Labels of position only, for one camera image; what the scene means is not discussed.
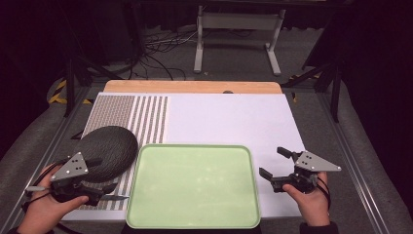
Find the light green plastic tray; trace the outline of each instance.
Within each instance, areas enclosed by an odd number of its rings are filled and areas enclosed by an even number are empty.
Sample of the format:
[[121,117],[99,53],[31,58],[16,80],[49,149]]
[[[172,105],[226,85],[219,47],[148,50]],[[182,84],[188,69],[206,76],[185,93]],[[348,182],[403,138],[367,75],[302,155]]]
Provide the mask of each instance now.
[[260,220],[251,156],[239,145],[147,144],[139,151],[132,228],[252,228]]

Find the human hand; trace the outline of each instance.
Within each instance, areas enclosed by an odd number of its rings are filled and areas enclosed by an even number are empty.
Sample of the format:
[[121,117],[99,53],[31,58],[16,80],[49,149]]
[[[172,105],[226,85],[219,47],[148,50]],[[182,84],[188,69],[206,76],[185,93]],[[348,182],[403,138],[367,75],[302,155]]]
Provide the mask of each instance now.
[[[318,173],[318,177],[327,184],[327,173]],[[319,186],[327,190],[322,182],[319,182]],[[297,202],[298,209],[307,225],[326,226],[330,224],[328,200],[318,188],[308,194],[300,192],[290,184],[285,184],[282,189]]]
[[[51,170],[38,184],[45,188],[51,187],[51,177],[60,167]],[[39,192],[33,192],[31,201],[44,196],[48,189]],[[47,195],[30,203],[26,215],[19,226],[18,233],[47,233],[52,230],[60,220],[69,212],[77,209],[88,202],[88,196],[81,196],[70,201],[60,203],[51,195]]]

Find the black and white striped surface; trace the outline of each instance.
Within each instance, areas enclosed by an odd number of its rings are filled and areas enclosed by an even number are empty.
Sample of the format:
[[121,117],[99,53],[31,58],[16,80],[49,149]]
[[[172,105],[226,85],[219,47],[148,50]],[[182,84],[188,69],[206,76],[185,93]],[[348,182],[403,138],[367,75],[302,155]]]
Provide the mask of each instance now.
[[[99,94],[84,130],[83,137],[93,130],[106,126],[120,126],[130,130],[139,147],[147,143],[162,143],[166,140],[169,97],[164,96],[111,96]],[[112,182],[118,186],[112,194],[129,196],[135,161],[121,176],[105,183],[85,183],[100,188]],[[128,200],[100,201],[96,207],[82,206],[79,210],[124,211]]]

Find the finger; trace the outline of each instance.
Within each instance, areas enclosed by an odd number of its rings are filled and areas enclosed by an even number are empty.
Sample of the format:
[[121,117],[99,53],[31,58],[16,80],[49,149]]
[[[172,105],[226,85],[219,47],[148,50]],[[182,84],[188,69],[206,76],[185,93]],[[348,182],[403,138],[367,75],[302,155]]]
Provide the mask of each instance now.
[[[53,164],[50,164],[50,165],[44,167],[44,168],[42,169],[42,172],[41,172],[40,174],[42,174],[43,172],[45,172],[45,171],[46,171],[49,167],[51,167],[52,165],[53,165]],[[53,172],[53,173],[57,172],[57,170],[58,170],[59,168],[61,168],[61,165],[58,165],[58,166],[54,167],[54,168],[52,169],[52,172]]]
[[58,171],[62,166],[63,166],[62,164],[55,166],[55,167],[49,172],[49,175],[53,175],[53,174],[57,173],[57,171]]
[[70,201],[61,203],[62,206],[62,212],[64,212],[65,214],[79,208],[80,206],[82,206],[83,204],[87,203],[89,201],[89,197],[88,196],[80,196],[77,198],[74,198]]
[[320,172],[317,174],[317,176],[322,179],[325,184],[327,184],[327,172]]
[[301,196],[303,195],[302,192],[298,191],[294,186],[291,184],[285,184],[282,186],[282,189],[288,193],[289,196],[292,197],[297,203],[301,200]]

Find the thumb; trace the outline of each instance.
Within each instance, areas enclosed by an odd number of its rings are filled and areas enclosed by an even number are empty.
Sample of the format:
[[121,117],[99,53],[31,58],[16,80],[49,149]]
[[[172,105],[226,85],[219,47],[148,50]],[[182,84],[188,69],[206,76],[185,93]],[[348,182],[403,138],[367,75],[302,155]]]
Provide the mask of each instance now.
[[63,212],[65,212],[66,214],[77,209],[78,207],[82,206],[83,204],[87,203],[89,201],[89,197],[88,196],[80,196],[77,198],[74,198],[70,201],[67,201],[63,204]]
[[298,200],[300,200],[300,195],[302,194],[300,191],[298,191],[294,186],[291,184],[285,184],[282,186],[282,189],[288,193],[289,196],[291,196],[297,203]]

